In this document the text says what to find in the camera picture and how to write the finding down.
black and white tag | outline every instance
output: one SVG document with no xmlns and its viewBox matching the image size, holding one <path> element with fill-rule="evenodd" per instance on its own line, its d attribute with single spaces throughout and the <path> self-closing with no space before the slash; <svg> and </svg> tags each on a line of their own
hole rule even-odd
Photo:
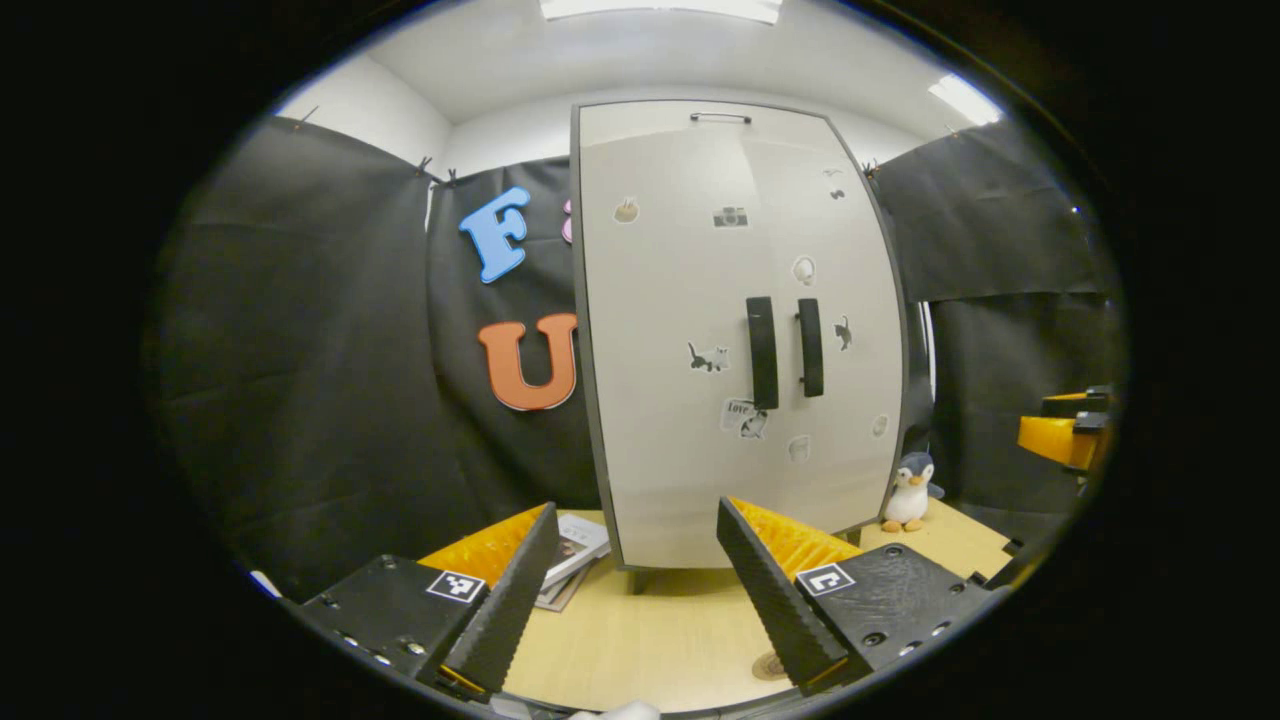
<svg viewBox="0 0 1280 720">
<path fill-rule="evenodd" d="M 426 588 L 426 592 L 447 597 L 449 600 L 456 600 L 458 602 L 470 603 L 476 598 L 476 594 L 483 587 L 484 580 L 480 578 L 472 578 L 461 573 L 444 571 L 440 573 L 440 577 L 436 578 L 434 583 L 431 583 L 431 587 Z"/>
<path fill-rule="evenodd" d="M 805 570 L 804 573 L 796 573 L 796 578 L 813 597 L 855 584 L 854 579 L 835 562 Z"/>
</svg>

wooden table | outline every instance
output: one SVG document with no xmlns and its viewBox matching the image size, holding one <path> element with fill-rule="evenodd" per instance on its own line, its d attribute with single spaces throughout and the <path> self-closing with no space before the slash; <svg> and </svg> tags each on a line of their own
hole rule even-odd
<svg viewBox="0 0 1280 720">
<path fill-rule="evenodd" d="M 599 510 L 568 512 L 604 523 Z M 989 578 L 1009 560 L 1007 539 L 941 502 L 931 500 L 924 521 L 896 536 L 864 528 L 863 547 L 902 542 L 961 577 Z M 503 691 L 593 711 L 641 700 L 680 712 L 791 688 L 751 673 L 773 647 L 732 569 L 657 571 L 631 594 L 613 557 L 591 568 L 563 612 L 534 609 Z"/>
</svg>

penguin plush toy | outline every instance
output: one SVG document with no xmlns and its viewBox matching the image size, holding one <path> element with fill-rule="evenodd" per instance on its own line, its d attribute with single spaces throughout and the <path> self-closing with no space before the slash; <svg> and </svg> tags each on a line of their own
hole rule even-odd
<svg viewBox="0 0 1280 720">
<path fill-rule="evenodd" d="M 920 518 L 929 509 L 929 496 L 942 497 L 941 492 L 931 492 L 932 477 L 933 457 L 928 452 L 908 452 L 902 456 L 897 470 L 893 471 L 893 495 L 884 507 L 882 530 L 914 533 L 924 527 Z"/>
</svg>

